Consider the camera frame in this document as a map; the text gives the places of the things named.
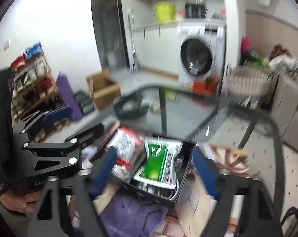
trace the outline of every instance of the green and white packet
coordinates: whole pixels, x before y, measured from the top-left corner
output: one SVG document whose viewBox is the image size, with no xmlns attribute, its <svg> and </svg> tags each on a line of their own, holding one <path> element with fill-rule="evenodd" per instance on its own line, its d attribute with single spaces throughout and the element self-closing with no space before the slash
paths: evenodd
<svg viewBox="0 0 298 237">
<path fill-rule="evenodd" d="M 174 189 L 176 187 L 174 158 L 180 153 L 182 144 L 181 141 L 147 137 L 145 140 L 147 162 L 138 169 L 134 180 Z"/>
</svg>

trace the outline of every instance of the cardboard box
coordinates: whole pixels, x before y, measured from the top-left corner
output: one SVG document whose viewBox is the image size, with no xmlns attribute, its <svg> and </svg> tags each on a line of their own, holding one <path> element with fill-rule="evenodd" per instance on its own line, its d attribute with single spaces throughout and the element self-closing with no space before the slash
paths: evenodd
<svg viewBox="0 0 298 237">
<path fill-rule="evenodd" d="M 111 105 L 114 98 L 121 95 L 121 87 L 117 81 L 111 78 L 109 69 L 87 76 L 86 81 L 92 99 L 99 110 Z"/>
</svg>

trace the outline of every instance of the black box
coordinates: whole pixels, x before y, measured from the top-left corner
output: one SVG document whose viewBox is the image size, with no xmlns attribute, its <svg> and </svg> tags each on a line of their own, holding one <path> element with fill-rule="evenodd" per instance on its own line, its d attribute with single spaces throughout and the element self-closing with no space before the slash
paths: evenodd
<svg viewBox="0 0 298 237">
<path fill-rule="evenodd" d="M 136 134 L 139 134 L 141 136 L 162 137 L 162 138 L 168 138 L 168 139 L 173 139 L 173 140 L 179 140 L 179 141 L 182 141 L 183 142 L 181 151 L 179 153 L 179 155 L 182 155 L 183 156 L 183 164 L 182 164 L 182 167 L 180 168 L 180 170 L 176 173 L 176 176 L 177 176 L 177 178 L 179 180 L 179 185 L 180 186 L 179 186 L 178 194 L 177 194 L 176 198 L 173 201 L 170 201 L 168 199 L 165 199 L 165 198 L 156 196 L 156 195 L 151 194 L 151 193 L 149 193 L 147 191 L 141 190 L 141 189 L 139 189 L 136 186 L 136 184 L 138 182 L 133 179 L 134 174 L 136 173 L 136 171 L 139 169 L 139 167 L 141 165 L 143 165 L 143 164 L 146 163 L 146 161 L 147 161 L 147 155 L 145 155 L 145 156 L 143 156 L 141 158 L 140 163 L 135 163 L 135 167 L 133 168 L 131 177 L 129 179 L 127 179 L 127 180 L 124 181 L 124 180 L 118 178 L 117 176 L 112 175 L 112 179 L 113 179 L 113 181 L 115 183 L 122 184 L 122 186 L 126 190 L 128 190 L 128 191 L 130 191 L 130 192 L 132 192 L 134 194 L 137 194 L 140 198 L 145 199 L 145 200 L 149 200 L 149 201 L 155 201 L 155 202 L 157 202 L 157 203 L 159 203 L 159 204 L 161 204 L 163 206 L 169 207 L 169 208 L 174 208 L 175 207 L 175 204 L 177 202 L 177 199 L 179 198 L 179 195 L 180 195 L 180 193 L 182 191 L 182 188 L 183 188 L 183 185 L 184 185 L 184 182 L 185 182 L 185 179 L 186 179 L 186 175 L 187 175 L 187 172 L 189 170 L 189 166 L 190 166 L 190 163 L 191 163 L 191 149 L 195 147 L 195 143 L 188 142 L 188 141 L 183 141 L 183 140 L 180 140 L 178 138 L 173 138 L 173 137 L 170 137 L 170 136 L 167 136 L 167 135 L 146 132 L 144 130 L 135 129 L 135 128 L 130 127 L 130 126 L 126 126 L 126 127 L 129 128 L 129 129 L 132 129 Z M 106 149 L 106 145 L 112 139 L 112 137 L 114 136 L 114 134 L 110 138 L 108 138 L 106 140 L 106 142 L 98 150 L 98 152 L 96 153 L 96 155 L 94 156 L 94 158 L 92 159 L 92 161 L 95 160 L 95 159 L 100 158 L 104 154 L 105 149 Z"/>
</svg>

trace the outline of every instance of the glass table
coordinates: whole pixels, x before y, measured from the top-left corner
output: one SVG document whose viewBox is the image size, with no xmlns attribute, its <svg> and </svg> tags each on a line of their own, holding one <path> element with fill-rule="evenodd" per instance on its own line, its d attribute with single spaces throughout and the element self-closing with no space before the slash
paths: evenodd
<svg viewBox="0 0 298 237">
<path fill-rule="evenodd" d="M 245 149 L 250 175 L 258 174 L 280 218 L 284 202 L 282 142 L 270 115 L 221 97 L 148 86 L 122 97 L 86 127 L 115 116 L 124 125 L 174 138 Z"/>
</svg>

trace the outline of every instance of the purple cloth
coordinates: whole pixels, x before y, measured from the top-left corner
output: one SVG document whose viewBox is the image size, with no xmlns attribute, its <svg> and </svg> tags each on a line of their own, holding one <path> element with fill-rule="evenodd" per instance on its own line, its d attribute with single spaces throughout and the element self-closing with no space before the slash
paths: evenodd
<svg viewBox="0 0 298 237">
<path fill-rule="evenodd" d="M 79 108 L 79 105 L 74 98 L 74 95 L 66 74 L 60 71 L 58 74 L 56 83 L 58 86 L 58 90 L 61 94 L 61 97 L 63 99 L 63 102 L 65 103 L 66 106 L 69 106 L 72 108 L 72 115 L 71 115 L 72 119 L 74 121 L 80 121 L 83 116 Z"/>
<path fill-rule="evenodd" d="M 157 203 L 136 200 L 120 190 L 100 217 L 110 237 L 150 237 L 167 212 Z"/>
</svg>

